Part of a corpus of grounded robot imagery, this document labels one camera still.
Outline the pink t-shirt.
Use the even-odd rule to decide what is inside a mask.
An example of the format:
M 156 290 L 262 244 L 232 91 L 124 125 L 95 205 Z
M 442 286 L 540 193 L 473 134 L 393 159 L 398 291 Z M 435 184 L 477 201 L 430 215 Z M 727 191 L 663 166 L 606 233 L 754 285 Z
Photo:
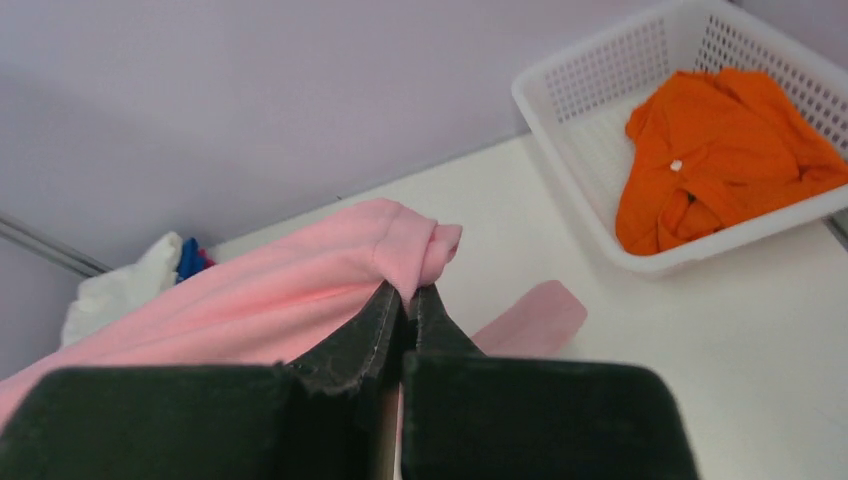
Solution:
M 345 208 L 221 263 L 1 383 L 8 421 L 48 373 L 90 365 L 273 364 L 299 357 L 388 283 L 409 306 L 463 229 L 392 200 Z

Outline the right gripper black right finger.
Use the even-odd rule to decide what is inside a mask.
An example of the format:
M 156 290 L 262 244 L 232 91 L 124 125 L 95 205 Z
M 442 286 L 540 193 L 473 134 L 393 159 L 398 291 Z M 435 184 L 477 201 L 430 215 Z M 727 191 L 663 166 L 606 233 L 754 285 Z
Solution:
M 483 353 L 435 286 L 410 305 L 400 472 L 406 479 L 695 479 L 677 402 L 630 364 Z

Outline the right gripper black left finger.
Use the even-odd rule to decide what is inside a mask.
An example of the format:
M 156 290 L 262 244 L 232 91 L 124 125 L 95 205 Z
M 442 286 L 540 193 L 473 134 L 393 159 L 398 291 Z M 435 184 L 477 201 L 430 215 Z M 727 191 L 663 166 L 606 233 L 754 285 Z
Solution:
M 63 368 L 1 435 L 5 479 L 383 479 L 402 325 L 381 285 L 342 327 L 271 365 Z

